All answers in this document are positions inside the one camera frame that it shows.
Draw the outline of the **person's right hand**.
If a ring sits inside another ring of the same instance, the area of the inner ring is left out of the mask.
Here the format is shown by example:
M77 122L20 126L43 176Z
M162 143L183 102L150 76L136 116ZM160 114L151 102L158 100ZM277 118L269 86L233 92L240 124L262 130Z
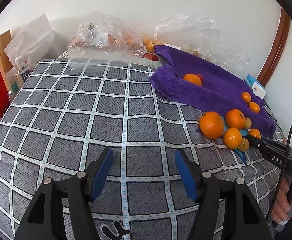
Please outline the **person's right hand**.
M280 183L280 189L275 200L273 210L271 211L271 217L273 221L280 224L282 221L286 221L288 218L292 218L292 201L288 202L287 193L289 190L289 184L286 178L283 178Z

